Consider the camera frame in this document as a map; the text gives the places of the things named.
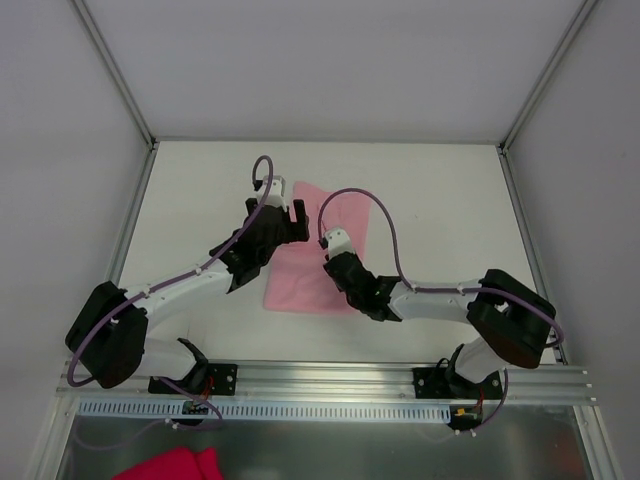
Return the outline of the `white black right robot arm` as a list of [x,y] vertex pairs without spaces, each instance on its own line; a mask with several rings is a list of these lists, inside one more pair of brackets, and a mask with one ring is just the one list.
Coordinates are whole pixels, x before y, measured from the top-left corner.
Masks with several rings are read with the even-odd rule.
[[456,348],[436,374],[436,388],[451,398],[478,399],[499,370],[535,369],[542,353],[563,340],[556,310],[503,270],[479,280],[411,287],[399,276],[376,276],[355,253],[326,256],[324,270],[347,303],[375,321],[432,319],[472,326],[477,337]]

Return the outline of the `pink t-shirt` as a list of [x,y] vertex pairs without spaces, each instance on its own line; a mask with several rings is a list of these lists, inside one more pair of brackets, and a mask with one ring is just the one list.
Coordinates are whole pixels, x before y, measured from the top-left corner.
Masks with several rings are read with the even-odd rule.
[[321,206],[330,194],[310,183],[298,181],[293,197],[305,204],[310,239],[279,247],[271,258],[263,306],[269,311],[319,315],[350,315],[355,312],[323,269],[324,251],[318,234],[334,227],[348,233],[359,256],[365,252],[371,200],[345,193]]

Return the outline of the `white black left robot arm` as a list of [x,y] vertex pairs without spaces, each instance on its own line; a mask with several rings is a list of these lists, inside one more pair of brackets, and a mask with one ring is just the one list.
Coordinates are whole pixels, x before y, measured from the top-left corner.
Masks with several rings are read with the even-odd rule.
[[96,286],[65,337],[72,353],[67,383],[79,388],[97,382],[110,389],[139,370],[167,377],[185,393],[206,380],[204,357],[184,340],[164,343],[149,338],[152,327],[200,297],[226,295],[256,279],[282,245],[309,239],[303,200],[289,207],[246,202],[248,217],[209,259],[175,277],[133,294],[106,281]]

